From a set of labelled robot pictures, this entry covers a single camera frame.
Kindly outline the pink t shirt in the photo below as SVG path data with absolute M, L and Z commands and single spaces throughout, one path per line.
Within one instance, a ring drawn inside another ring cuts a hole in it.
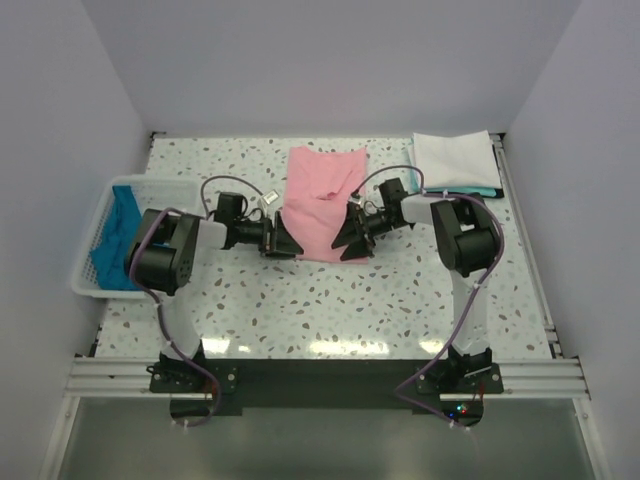
M 367 151 L 317 152 L 305 146 L 289 151 L 283 223 L 303 249 L 300 260 L 338 263 L 333 249 L 346 218 L 347 202 L 367 174 Z

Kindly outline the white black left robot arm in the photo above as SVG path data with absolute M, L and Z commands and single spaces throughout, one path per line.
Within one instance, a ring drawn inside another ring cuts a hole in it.
M 230 250 L 254 245 L 263 257 L 293 259 L 303 248 L 284 226 L 281 214 L 247 215 L 248 202 L 239 193 L 223 192 L 217 207 L 205 216 L 176 209 L 148 209 L 124 260 L 129 279 L 148 295 L 154 306 L 164 345 L 159 360 L 147 368 L 151 386 L 159 392 L 217 390 L 213 371 L 206 366 L 203 342 L 187 317 L 182 290 L 189 283 L 200 247 Z

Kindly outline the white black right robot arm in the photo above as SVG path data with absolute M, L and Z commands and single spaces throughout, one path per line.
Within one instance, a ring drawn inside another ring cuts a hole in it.
M 417 224 L 432 227 L 440 262 L 450 273 L 457 318 L 435 357 L 395 392 L 432 373 L 452 390 L 469 392 L 493 367 L 486 284 L 504 254 L 500 222 L 478 194 L 410 194 L 398 178 L 381 183 L 379 193 L 383 206 L 374 213 L 366 211 L 359 193 L 351 195 L 331 248 L 342 251 L 342 261 L 372 257 L 378 237 Z

